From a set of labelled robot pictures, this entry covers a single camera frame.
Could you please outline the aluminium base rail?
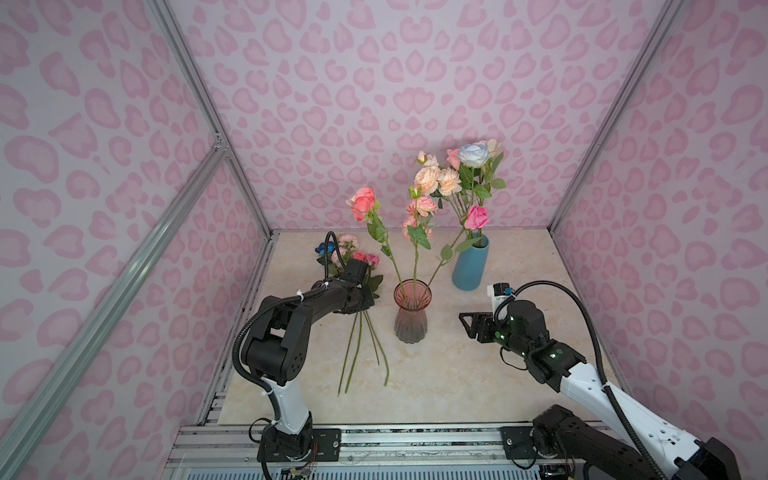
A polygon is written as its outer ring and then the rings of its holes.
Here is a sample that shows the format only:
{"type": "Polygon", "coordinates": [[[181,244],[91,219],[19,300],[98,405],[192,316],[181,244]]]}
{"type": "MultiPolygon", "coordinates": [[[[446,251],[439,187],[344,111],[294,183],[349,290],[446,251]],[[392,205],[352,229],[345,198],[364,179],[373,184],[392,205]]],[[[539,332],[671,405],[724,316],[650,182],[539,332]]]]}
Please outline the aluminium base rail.
{"type": "MultiPolygon", "coordinates": [[[[336,462],[313,462],[302,479],[603,479],[605,473],[561,454],[523,464],[507,460],[502,426],[528,423],[340,425],[336,462]]],[[[184,427],[164,479],[292,479],[292,464],[263,467],[257,459],[262,426],[184,427]]]]}

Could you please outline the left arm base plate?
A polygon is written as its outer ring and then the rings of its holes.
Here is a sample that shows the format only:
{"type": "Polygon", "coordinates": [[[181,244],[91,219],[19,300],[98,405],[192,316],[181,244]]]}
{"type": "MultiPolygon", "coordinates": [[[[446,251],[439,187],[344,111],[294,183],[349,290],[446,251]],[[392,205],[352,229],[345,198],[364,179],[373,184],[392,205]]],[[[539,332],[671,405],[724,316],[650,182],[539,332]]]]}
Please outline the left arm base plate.
{"type": "Polygon", "coordinates": [[[339,429],[304,429],[287,434],[267,426],[260,437],[257,459],[260,462],[336,462],[341,447],[339,429]]]}

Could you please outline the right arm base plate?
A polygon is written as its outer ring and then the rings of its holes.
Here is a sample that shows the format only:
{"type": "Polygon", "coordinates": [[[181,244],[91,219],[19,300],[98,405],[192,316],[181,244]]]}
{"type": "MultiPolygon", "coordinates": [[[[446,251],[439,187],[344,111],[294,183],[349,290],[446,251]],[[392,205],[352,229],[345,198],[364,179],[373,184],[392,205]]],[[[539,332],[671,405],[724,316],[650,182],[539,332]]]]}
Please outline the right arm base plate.
{"type": "Polygon", "coordinates": [[[502,426],[501,443],[507,460],[530,464],[538,458],[532,437],[532,425],[502,426]]]}

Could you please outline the teal ceramic vase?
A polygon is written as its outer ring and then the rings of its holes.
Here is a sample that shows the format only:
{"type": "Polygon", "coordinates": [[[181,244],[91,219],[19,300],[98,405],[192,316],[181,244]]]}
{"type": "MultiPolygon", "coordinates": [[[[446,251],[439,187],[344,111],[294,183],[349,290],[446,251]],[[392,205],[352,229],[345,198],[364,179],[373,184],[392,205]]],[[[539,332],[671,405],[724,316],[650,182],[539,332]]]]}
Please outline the teal ceramic vase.
{"type": "Polygon", "coordinates": [[[490,241],[486,235],[474,239],[473,243],[460,252],[452,273],[452,282],[462,291],[477,289],[483,277],[490,241]]]}

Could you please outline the aluminium frame diagonal strut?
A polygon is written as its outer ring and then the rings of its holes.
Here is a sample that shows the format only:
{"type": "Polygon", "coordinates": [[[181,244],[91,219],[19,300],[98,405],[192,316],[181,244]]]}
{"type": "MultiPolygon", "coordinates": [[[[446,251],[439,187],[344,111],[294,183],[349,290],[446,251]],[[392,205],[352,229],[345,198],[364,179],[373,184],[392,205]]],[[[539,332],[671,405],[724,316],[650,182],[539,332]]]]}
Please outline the aluminium frame diagonal strut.
{"type": "Polygon", "coordinates": [[[211,148],[20,410],[1,441],[3,479],[20,475],[226,156],[225,146],[211,148]]]}

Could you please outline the salmon pink rose stem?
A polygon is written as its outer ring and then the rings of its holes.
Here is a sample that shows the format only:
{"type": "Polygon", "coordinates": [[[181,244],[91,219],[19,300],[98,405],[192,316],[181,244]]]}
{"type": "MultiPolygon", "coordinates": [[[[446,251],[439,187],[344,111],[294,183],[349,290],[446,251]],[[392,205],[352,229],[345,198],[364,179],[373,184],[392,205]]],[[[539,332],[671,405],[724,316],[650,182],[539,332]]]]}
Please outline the salmon pink rose stem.
{"type": "Polygon", "coordinates": [[[346,201],[346,204],[351,209],[353,217],[358,222],[366,224],[369,236],[380,244],[382,253],[392,262],[398,286],[404,289],[403,279],[392,251],[389,230],[379,213],[381,205],[374,189],[371,186],[361,187],[346,201]]]}

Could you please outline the magenta rose stem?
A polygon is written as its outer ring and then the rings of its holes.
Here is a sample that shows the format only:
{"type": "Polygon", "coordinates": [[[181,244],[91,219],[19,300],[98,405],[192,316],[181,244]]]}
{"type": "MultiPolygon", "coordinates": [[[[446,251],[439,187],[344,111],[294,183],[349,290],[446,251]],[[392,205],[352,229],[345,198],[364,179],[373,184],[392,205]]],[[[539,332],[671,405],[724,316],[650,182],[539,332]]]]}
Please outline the magenta rose stem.
{"type": "Polygon", "coordinates": [[[428,284],[434,281],[441,268],[456,258],[452,273],[454,286],[462,291],[479,287],[488,258],[489,240],[482,232],[488,221],[485,207],[474,205],[469,208],[462,233],[443,247],[438,266],[429,277],[428,284]]]}

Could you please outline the pale blue rose stem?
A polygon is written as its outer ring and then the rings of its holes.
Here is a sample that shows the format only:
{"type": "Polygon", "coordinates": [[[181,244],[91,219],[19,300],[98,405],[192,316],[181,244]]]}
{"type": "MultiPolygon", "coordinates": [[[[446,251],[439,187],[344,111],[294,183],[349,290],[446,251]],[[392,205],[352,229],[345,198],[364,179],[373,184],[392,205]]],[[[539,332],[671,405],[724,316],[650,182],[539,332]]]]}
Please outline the pale blue rose stem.
{"type": "Polygon", "coordinates": [[[476,179],[477,169],[486,163],[488,159],[488,153],[484,146],[477,146],[476,143],[464,145],[460,147],[459,150],[462,163],[474,170],[475,185],[473,190],[475,205],[471,212],[471,217],[467,219],[467,221],[473,220],[475,225],[478,227],[476,230],[478,237],[470,239],[474,241],[474,239],[478,239],[483,235],[483,228],[489,222],[489,214],[487,208],[485,206],[479,207],[477,205],[477,194],[479,194],[481,198],[484,198],[488,195],[488,193],[481,185],[478,185],[478,181],[476,179]]]}

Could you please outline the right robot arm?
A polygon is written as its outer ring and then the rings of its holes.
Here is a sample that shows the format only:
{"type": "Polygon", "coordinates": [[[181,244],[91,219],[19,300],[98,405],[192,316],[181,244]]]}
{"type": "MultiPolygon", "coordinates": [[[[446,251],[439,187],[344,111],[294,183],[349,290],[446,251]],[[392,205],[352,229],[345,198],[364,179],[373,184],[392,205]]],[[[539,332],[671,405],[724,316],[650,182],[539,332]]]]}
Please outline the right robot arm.
{"type": "Polygon", "coordinates": [[[738,479],[733,451],[716,438],[700,440],[616,388],[571,346],[551,337],[534,303],[509,298],[496,312],[459,316],[469,338],[494,342],[523,359],[525,371],[596,416],[603,432],[553,405],[532,423],[532,449],[574,457],[615,479],[738,479]]]}

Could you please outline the blue rose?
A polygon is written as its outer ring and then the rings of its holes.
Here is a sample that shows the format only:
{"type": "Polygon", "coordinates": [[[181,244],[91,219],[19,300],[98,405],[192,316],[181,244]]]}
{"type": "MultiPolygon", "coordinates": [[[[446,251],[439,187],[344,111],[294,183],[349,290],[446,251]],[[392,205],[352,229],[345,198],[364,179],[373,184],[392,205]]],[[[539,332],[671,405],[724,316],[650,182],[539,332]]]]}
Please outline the blue rose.
{"type": "Polygon", "coordinates": [[[336,250],[336,244],[333,241],[327,241],[320,243],[315,252],[318,256],[332,256],[336,250]]]}

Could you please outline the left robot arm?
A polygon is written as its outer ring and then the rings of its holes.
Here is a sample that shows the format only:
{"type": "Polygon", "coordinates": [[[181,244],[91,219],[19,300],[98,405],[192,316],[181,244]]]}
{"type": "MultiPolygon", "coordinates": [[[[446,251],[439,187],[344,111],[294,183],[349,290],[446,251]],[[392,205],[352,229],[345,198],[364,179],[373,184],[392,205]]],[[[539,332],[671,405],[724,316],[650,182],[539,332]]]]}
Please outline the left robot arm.
{"type": "Polygon", "coordinates": [[[263,389],[274,412],[273,425],[298,435],[310,424],[298,376],[307,360],[311,329],[328,314],[351,315],[374,305],[367,280],[370,265],[350,260],[336,277],[290,297],[268,296],[237,334],[232,364],[246,381],[263,389]]]}

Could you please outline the coral rose spray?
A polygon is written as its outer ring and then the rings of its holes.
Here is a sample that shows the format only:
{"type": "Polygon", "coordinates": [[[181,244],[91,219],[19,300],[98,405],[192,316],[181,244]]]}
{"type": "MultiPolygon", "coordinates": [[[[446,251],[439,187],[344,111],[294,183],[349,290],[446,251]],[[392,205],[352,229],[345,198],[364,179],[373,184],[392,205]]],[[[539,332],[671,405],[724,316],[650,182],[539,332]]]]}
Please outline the coral rose spray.
{"type": "Polygon", "coordinates": [[[406,207],[407,218],[402,224],[402,234],[410,242],[414,250],[412,269],[411,300],[413,306],[417,299],[417,280],[420,251],[430,250],[432,236],[431,221],[438,209],[437,203],[430,195],[424,195],[416,186],[409,187],[410,203],[406,207]]]}

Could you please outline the red glass vase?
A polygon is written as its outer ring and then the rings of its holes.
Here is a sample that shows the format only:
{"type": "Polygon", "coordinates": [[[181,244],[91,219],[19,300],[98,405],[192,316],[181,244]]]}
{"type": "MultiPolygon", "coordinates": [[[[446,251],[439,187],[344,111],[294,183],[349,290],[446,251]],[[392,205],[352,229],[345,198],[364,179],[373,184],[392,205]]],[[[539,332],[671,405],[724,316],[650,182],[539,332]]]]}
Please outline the red glass vase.
{"type": "Polygon", "coordinates": [[[426,309],[432,301],[430,287],[421,280],[404,280],[394,289],[393,297],[398,306],[395,335],[407,344],[422,341],[428,331],[426,309]]]}

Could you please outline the peach rose spray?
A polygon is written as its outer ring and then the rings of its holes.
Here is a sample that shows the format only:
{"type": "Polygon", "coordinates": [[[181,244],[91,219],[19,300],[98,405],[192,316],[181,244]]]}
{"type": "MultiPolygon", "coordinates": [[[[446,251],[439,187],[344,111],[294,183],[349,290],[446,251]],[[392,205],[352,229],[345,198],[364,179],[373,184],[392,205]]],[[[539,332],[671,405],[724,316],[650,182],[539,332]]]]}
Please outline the peach rose spray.
{"type": "Polygon", "coordinates": [[[412,186],[418,187],[424,195],[430,195],[438,205],[437,211],[447,207],[454,213],[457,219],[457,215],[455,214],[452,205],[440,192],[440,180],[448,165],[441,165],[435,155],[423,151],[420,151],[417,154],[416,163],[419,166],[419,170],[414,176],[412,186]]]}

